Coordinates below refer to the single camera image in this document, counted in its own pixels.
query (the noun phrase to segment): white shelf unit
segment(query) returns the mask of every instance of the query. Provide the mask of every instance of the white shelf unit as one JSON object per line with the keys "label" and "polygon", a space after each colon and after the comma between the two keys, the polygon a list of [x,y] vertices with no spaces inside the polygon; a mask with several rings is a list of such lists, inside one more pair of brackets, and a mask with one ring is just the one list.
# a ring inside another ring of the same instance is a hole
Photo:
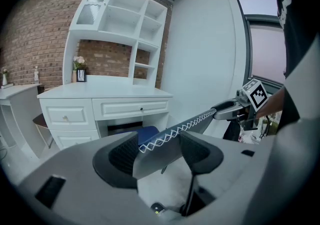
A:
{"label": "white shelf unit", "polygon": [[[78,41],[98,40],[132,46],[128,78],[123,80],[154,87],[166,16],[167,8],[153,0],[82,0],[65,45],[63,84],[71,83]],[[149,64],[136,62],[138,49],[150,52]],[[134,78],[135,68],[147,69],[147,79]]]}

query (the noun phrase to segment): white zigzag cable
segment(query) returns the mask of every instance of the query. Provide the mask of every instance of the white zigzag cable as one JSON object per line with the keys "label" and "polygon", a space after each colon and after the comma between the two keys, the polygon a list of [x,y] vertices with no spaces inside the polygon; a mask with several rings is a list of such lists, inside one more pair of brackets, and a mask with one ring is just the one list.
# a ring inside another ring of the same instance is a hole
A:
{"label": "white zigzag cable", "polygon": [[213,111],[210,111],[210,112],[208,112],[206,114],[203,114],[203,115],[199,116],[194,121],[188,122],[186,125],[183,124],[181,127],[178,127],[176,131],[175,130],[171,130],[170,134],[165,134],[164,139],[157,138],[154,143],[149,142],[147,145],[142,144],[139,147],[139,151],[142,152],[142,153],[145,153],[147,150],[153,151],[155,147],[161,147],[164,143],[167,143],[172,138],[177,137],[177,135],[179,135],[181,131],[186,131],[187,129],[190,129],[191,127],[196,126],[199,122],[201,122],[201,121],[205,120],[206,118],[212,116],[216,112],[217,111],[214,109]]}

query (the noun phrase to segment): person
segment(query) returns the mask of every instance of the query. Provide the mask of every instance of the person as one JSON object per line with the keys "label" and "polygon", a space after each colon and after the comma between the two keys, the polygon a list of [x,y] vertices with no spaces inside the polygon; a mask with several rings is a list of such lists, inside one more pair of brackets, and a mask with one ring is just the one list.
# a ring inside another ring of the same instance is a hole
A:
{"label": "person", "polygon": [[[278,17],[286,47],[286,78],[302,60],[319,32],[319,0],[277,0]],[[295,104],[282,87],[257,112],[256,118],[282,111],[278,130],[300,117]]]}

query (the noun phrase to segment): brick wall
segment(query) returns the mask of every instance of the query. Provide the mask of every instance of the brick wall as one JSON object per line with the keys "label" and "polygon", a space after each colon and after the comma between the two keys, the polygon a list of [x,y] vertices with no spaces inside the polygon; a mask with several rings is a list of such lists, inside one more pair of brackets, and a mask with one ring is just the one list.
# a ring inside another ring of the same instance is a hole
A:
{"label": "brick wall", "polygon": [[[172,5],[155,0],[168,8],[159,59],[156,87],[160,87],[165,62]],[[68,30],[81,0],[19,0],[0,33],[0,68],[9,70],[8,81],[16,85],[34,81],[35,66],[45,88],[62,84],[62,63]],[[84,56],[90,75],[127,76],[131,46],[103,41],[82,40],[78,55]],[[140,51],[138,62],[148,63],[148,53]],[[137,69],[135,77],[145,78]]]}

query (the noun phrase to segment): desk drawer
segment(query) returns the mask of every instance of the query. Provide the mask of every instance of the desk drawer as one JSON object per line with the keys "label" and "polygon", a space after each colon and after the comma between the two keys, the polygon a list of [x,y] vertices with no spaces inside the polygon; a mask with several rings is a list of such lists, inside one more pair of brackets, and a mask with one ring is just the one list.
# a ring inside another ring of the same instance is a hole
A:
{"label": "desk drawer", "polygon": [[123,119],[168,112],[168,98],[92,99],[95,120]]}
{"label": "desk drawer", "polygon": [[91,131],[50,130],[50,133],[55,143],[60,148],[60,150],[71,147],[73,145],[98,140],[100,138],[97,130],[91,130]]}
{"label": "desk drawer", "polygon": [[50,130],[96,130],[91,99],[40,99],[45,122]]}

